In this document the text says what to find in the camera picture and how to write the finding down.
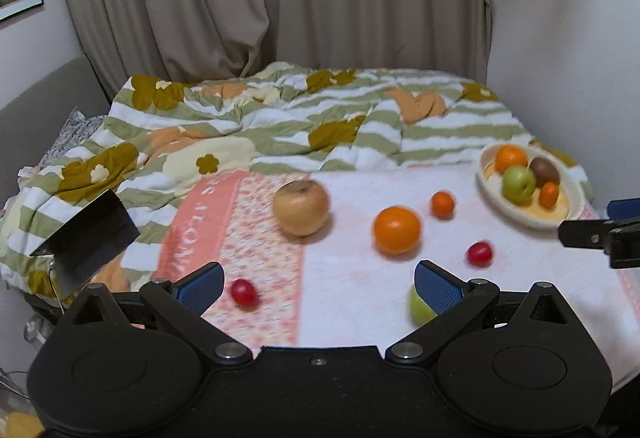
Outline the large orange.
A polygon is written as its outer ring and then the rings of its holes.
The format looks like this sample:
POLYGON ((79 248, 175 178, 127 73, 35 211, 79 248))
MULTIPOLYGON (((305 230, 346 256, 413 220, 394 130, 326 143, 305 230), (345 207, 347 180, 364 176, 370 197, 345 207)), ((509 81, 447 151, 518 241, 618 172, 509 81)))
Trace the large orange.
POLYGON ((375 246, 387 255, 411 253, 422 239, 422 222, 411 209, 392 206, 381 210, 372 224, 375 246))

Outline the small mandarin in bowl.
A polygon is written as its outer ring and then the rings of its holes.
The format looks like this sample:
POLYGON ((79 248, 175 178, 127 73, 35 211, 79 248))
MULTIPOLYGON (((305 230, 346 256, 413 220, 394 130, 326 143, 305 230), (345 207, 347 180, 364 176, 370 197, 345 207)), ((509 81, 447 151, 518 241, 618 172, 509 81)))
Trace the small mandarin in bowl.
POLYGON ((539 189, 538 204, 546 210, 554 210, 559 196, 559 184, 548 181, 539 189))

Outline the green apple in bowl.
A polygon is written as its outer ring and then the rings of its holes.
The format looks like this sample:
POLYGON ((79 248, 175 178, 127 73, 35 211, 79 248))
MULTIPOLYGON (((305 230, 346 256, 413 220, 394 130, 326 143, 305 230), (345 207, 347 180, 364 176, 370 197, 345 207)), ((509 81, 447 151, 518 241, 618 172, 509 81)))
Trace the green apple in bowl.
POLYGON ((534 172, 524 166, 511 166, 502 174, 501 193, 511 203, 528 203, 536 190, 534 172))

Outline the small mandarin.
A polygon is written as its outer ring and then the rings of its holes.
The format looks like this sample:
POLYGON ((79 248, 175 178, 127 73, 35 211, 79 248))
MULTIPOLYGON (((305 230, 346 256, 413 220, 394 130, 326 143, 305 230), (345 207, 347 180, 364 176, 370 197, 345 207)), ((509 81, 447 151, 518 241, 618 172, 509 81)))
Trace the small mandarin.
POLYGON ((430 199, 431 215, 440 220, 449 220, 454 216, 456 200, 449 191, 441 190, 430 199))
POLYGON ((538 204, 546 210, 554 210, 559 196, 559 184, 548 181, 539 189, 538 204))

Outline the yellow-red apple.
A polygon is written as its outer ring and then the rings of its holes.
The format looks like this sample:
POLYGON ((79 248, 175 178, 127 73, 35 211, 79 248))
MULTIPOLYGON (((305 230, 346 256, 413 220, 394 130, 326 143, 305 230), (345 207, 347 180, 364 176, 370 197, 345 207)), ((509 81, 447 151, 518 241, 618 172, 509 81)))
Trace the yellow-red apple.
POLYGON ((318 232, 329 221, 330 197, 317 181, 294 180, 273 195, 271 209, 284 233, 304 237, 318 232))

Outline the brown kiwi in bowl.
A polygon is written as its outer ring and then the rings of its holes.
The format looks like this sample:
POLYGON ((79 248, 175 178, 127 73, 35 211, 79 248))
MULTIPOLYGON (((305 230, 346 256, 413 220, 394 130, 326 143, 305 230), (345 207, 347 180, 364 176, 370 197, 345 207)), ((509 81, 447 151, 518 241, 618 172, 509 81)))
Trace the brown kiwi in bowl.
POLYGON ((543 187, 547 183, 559 185, 561 183, 561 175, 555 165, 548 158, 534 157, 529 161, 529 170, 533 172, 536 179, 536 187, 543 187))

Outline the cream oval fruit bowl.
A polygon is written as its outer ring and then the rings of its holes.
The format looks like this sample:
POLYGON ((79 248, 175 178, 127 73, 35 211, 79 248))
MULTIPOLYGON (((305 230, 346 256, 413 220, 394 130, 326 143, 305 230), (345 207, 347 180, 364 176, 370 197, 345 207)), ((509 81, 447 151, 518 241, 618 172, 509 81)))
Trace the cream oval fruit bowl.
POLYGON ((586 207, 585 194, 579 183, 570 175, 566 166, 558 158, 535 146, 515 145, 527 156, 527 161, 535 157, 549 161, 560 176, 559 198, 553 209, 539 204, 539 189, 524 205, 516 205, 502 194, 502 176, 496 170, 495 162, 502 144, 487 145, 480 152, 476 165, 476 184, 491 207, 521 227, 539 230, 555 230, 562 221, 576 220, 586 207))

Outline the green striped floral duvet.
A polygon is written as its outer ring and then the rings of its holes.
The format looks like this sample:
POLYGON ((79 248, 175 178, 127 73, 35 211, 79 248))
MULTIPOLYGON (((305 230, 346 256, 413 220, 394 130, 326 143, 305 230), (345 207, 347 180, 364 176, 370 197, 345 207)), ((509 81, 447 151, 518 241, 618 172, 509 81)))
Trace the green striped floral duvet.
POLYGON ((119 255, 136 288, 155 275, 183 198, 226 170, 396 170, 472 161, 494 143, 534 144, 484 84, 417 69, 321 69, 285 62, 245 79, 182 83, 134 75, 90 135, 42 164, 1 218, 1 276, 53 298, 37 247, 115 192, 139 235, 119 255))

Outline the grey sofa headboard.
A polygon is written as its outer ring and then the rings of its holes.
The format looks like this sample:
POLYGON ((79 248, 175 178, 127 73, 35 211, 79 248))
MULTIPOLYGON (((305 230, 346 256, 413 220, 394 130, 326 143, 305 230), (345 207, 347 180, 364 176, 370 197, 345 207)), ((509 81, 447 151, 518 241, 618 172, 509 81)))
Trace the grey sofa headboard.
POLYGON ((1 199, 18 191, 17 172, 51 147, 73 109, 88 117, 108 112, 110 100, 85 55, 30 86, 1 109, 1 199))

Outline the large green apple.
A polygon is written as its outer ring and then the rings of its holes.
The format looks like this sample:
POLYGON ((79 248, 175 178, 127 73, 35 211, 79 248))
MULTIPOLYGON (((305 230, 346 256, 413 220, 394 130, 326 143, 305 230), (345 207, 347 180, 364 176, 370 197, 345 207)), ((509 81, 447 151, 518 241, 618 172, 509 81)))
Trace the large green apple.
POLYGON ((408 311, 411 323, 415 327, 420 327, 437 317, 434 310, 418 295, 414 286, 409 289, 408 311))

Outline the grey patterned pillow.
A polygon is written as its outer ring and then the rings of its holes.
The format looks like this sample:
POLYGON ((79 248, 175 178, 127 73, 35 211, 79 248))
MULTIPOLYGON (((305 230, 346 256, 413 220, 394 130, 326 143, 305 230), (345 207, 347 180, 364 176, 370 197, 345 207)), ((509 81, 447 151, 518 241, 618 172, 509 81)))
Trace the grey patterned pillow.
POLYGON ((38 166, 40 168, 49 166, 56 158, 64 156, 69 150, 86 141, 99 129, 105 118, 105 115, 87 117, 74 107, 64 121, 55 141, 41 157, 38 166))

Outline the orange in bowl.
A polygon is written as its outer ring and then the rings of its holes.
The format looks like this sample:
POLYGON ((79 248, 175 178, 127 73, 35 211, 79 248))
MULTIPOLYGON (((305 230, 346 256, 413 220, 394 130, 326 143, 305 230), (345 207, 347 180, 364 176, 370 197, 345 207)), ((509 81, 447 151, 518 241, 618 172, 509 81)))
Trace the orange in bowl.
POLYGON ((514 166, 527 167, 527 155, 520 146, 504 144, 496 153, 495 170, 502 175, 503 172, 514 166))

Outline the red cherry tomato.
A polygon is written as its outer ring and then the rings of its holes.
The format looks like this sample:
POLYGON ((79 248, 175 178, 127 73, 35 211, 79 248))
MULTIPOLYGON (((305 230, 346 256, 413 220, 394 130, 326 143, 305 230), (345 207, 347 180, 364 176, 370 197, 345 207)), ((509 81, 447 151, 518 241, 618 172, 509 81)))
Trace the red cherry tomato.
POLYGON ((472 244, 466 251, 466 261, 476 268, 486 268, 491 265, 494 250, 487 241, 472 244))
POLYGON ((259 296, 252 282, 239 279, 231 284, 232 300, 243 309, 253 309, 259 302, 259 296))

